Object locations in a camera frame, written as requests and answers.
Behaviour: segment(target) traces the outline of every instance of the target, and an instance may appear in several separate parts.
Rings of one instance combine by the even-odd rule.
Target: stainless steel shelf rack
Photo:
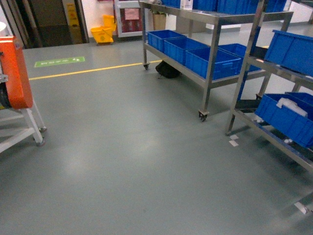
[[[225,132],[227,135],[231,134],[235,117],[238,117],[241,121],[245,122],[249,127],[255,130],[257,134],[263,136],[265,139],[267,139],[269,142],[279,148],[282,152],[284,152],[290,158],[303,166],[306,170],[313,172],[313,162],[307,158],[306,154],[309,153],[309,151],[311,150],[304,148],[301,149],[301,147],[297,147],[296,149],[291,145],[286,144],[284,140],[274,135],[266,127],[259,124],[256,120],[251,119],[251,117],[249,117],[246,113],[253,113],[258,107],[259,100],[241,100],[245,81],[247,80],[247,71],[250,65],[255,65],[262,68],[266,72],[269,72],[270,74],[276,74],[279,77],[295,83],[292,90],[293,92],[299,91],[300,87],[302,86],[313,90],[313,78],[253,56],[255,50],[254,45],[256,45],[256,42],[258,40],[258,34],[263,23],[262,19],[265,15],[267,2],[268,0],[259,0],[258,10],[253,22],[246,55],[243,61],[241,73],[239,75],[239,80],[231,105]]]
[[[147,62],[147,50],[151,53],[157,55],[159,58],[179,70],[181,73],[185,74],[187,77],[189,77],[191,80],[199,84],[201,87],[203,87],[203,98],[201,107],[199,109],[199,118],[201,121],[205,121],[207,118],[207,115],[209,114],[209,111],[207,110],[209,97],[210,97],[210,91],[212,88],[225,86],[229,84],[236,83],[238,81],[238,76],[232,76],[227,77],[224,79],[218,79],[213,80],[213,71],[216,61],[216,54],[217,49],[219,45],[220,40],[220,34],[221,34],[221,27],[222,25],[232,25],[232,24],[245,24],[245,23],[252,23],[254,20],[253,14],[247,14],[247,15],[228,15],[218,12],[205,12],[205,11],[199,11],[199,10],[183,10],[178,8],[172,8],[164,5],[156,5],[151,4],[148,2],[141,1],[139,2],[139,5],[141,7],[141,14],[142,14],[142,25],[143,25],[143,31],[142,31],[142,40],[143,40],[143,66],[145,69],[148,69],[149,63]],[[193,28],[193,21],[199,21],[206,24],[212,24],[214,25],[213,29],[213,35],[212,35],[212,41],[211,41],[211,53],[209,57],[209,63],[208,63],[208,70],[206,79],[203,79],[201,76],[195,74],[185,66],[179,64],[175,60],[171,59],[170,57],[166,56],[165,54],[161,53],[160,51],[154,49],[150,45],[147,44],[147,36],[146,36],[146,20],[145,20],[145,9],[152,9],[155,11],[162,11],[171,15],[180,16],[183,18],[187,18],[190,20],[189,24],[189,32],[188,37],[192,37],[192,28]],[[269,22],[269,21],[281,21],[283,20],[283,25],[281,30],[286,31],[288,29],[288,26],[290,24],[290,20],[292,17],[292,12],[276,12],[276,13],[266,13],[264,14],[263,21]],[[257,71],[257,72],[251,72],[247,75],[247,79],[253,79],[257,77],[264,77],[263,86],[261,87],[259,95],[262,95],[264,93],[263,87],[266,87],[270,73],[266,71]]]

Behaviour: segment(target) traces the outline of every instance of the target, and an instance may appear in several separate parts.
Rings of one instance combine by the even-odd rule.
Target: metal rack leg
[[[226,125],[226,130],[225,130],[226,135],[228,135],[228,136],[230,135],[231,130],[233,129],[234,122],[235,122],[235,115],[231,114],[228,117],[228,121],[227,121],[227,125]]]
[[[293,89],[292,89],[292,92],[299,92],[300,88],[301,88],[301,85],[295,84]]]
[[[210,98],[210,93],[211,93],[211,84],[212,84],[212,80],[213,80],[213,73],[214,73],[217,49],[218,49],[219,41],[220,41],[221,28],[222,28],[222,26],[220,23],[216,23],[214,25],[212,43],[211,43],[211,49],[210,49],[209,64],[208,64],[208,69],[207,69],[207,74],[206,74],[206,81],[205,81],[205,87],[204,87],[204,92],[203,92],[202,104],[201,104],[201,108],[199,109],[199,118],[201,121],[205,121],[207,115],[209,114],[209,112],[207,110],[207,106],[209,103],[209,98]]]
[[[264,80],[263,80],[263,83],[261,85],[260,92],[258,93],[258,96],[262,97],[264,95],[265,90],[268,87],[268,82],[269,82],[270,76],[271,76],[271,74],[269,73],[264,77]]]
[[[143,67],[147,70],[149,68],[149,64],[147,62],[147,49],[145,48],[145,43],[147,41],[146,37],[146,13],[145,8],[141,8],[141,21],[142,21],[142,49],[143,49]]]
[[[285,15],[281,31],[287,32],[291,18],[292,18],[292,15]]]
[[[230,107],[230,112],[229,112],[229,116],[227,119],[227,123],[226,123],[226,128],[225,128],[225,133],[226,135],[229,135],[231,133],[232,127],[233,127],[233,123],[235,121],[235,115],[234,115],[234,111],[235,111],[235,107],[236,107],[236,103],[238,100],[241,99],[241,95],[245,86],[245,82],[246,82],[246,78],[247,78],[247,73],[248,73],[248,69],[250,67],[250,65],[247,63],[247,59],[250,56],[250,53],[253,52],[258,37],[259,37],[259,33],[261,30],[261,26],[263,23],[263,18],[264,18],[264,12],[265,12],[265,2],[268,2],[268,0],[260,0],[257,6],[257,11],[254,17],[254,21],[252,24],[252,29],[250,32],[250,36],[249,36],[249,42],[246,48],[246,54],[244,57],[244,61],[243,61],[243,66],[241,68],[240,71],[240,75],[239,75],[239,79],[237,82],[237,87],[236,87],[236,91],[235,91],[235,95]],[[288,26],[288,24],[284,21],[283,27],[285,28],[286,26]],[[263,85],[264,87],[266,87],[266,77],[264,78],[264,82]]]
[[[33,101],[33,107],[31,108],[31,111],[32,111],[34,120],[35,120],[40,132],[45,132],[47,130],[47,128],[44,124],[43,118],[41,117],[41,115],[39,113],[39,110],[37,108],[35,101]]]
[[[29,128],[33,128],[34,129],[34,134],[33,137],[35,139],[35,142],[37,143],[38,146],[42,146],[44,145],[45,141],[38,129],[38,126],[35,122],[35,119],[32,115],[32,111],[30,109],[21,109],[21,113],[24,116],[24,119],[28,125]]]
[[[192,28],[194,26],[194,21],[193,20],[189,20],[189,28],[188,28],[188,37],[192,38]]]

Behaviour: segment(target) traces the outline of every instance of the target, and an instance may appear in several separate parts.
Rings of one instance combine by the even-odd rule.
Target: floor tape
[[[151,61],[150,63],[158,63],[161,62],[161,60],[155,60]],[[61,74],[55,74],[55,75],[49,75],[49,76],[42,76],[42,77],[33,77],[30,78],[30,81],[39,80],[39,79],[47,79],[47,78],[54,78],[54,77],[62,77],[62,76],[69,76],[69,75],[75,75],[75,74],[81,74],[81,73],[87,73],[87,72],[97,72],[97,71],[103,71],[103,70],[112,70],[112,69],[119,69],[124,67],[130,67],[130,66],[138,66],[142,65],[142,63],[135,63],[135,64],[128,64],[128,65],[118,65],[118,66],[112,66],[112,67],[106,67],[106,68],[100,68],[100,69],[93,69],[93,70],[83,70],[83,71],[77,71],[77,72],[67,72],[67,73],[61,73]]]

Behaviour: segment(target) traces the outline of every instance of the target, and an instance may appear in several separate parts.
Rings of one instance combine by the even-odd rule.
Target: white paper
[[[235,142],[235,141],[229,141],[230,142],[230,144],[232,145],[232,146],[234,146],[234,147],[237,147],[239,144],[237,144],[237,142]]]
[[[239,139],[239,137],[236,136],[236,135],[232,135],[232,136],[230,136],[230,138],[231,138],[233,141]]]

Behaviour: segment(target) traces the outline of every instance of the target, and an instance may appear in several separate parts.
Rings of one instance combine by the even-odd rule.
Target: plastic crate
[[[241,45],[241,44],[238,44],[238,43],[228,44],[228,45],[221,45],[221,46],[219,46],[219,49],[225,50],[228,53],[231,53],[231,54],[239,56],[242,59],[242,62],[244,60],[244,56],[245,56],[245,53],[246,53],[246,46],[244,46],[244,45]],[[251,65],[250,69],[249,69],[249,72],[257,71],[257,70],[261,70],[261,69],[258,68],[258,67],[255,67],[254,65]]]
[[[313,105],[313,95],[301,92],[286,92],[286,94],[292,95],[303,102]]]
[[[210,50],[211,48],[207,47],[188,50],[186,52],[186,67],[199,74],[204,79],[206,78]],[[241,63],[241,58],[218,49],[213,80],[238,75],[238,68]]]
[[[180,8],[180,0],[162,0],[163,5]]]
[[[217,11],[232,15],[241,15],[246,13],[247,0],[219,0]]]
[[[265,59],[313,76],[313,38],[278,30],[273,32]]]
[[[193,9],[217,11],[217,0],[194,0]]]
[[[164,41],[164,54],[185,65],[186,50],[209,47],[190,38],[177,38]]]
[[[281,12],[287,0],[269,0],[266,12]],[[255,14],[259,0],[247,0],[246,14]]]
[[[148,44],[162,52],[164,52],[165,39],[186,37],[182,34],[170,30],[152,31],[148,32],[147,34],[148,34]]]
[[[308,117],[303,117],[285,106],[278,108],[276,104],[280,98],[296,102],[300,108],[308,112]],[[300,146],[307,148],[313,145],[312,103],[303,102],[290,94],[265,94],[255,114]]]

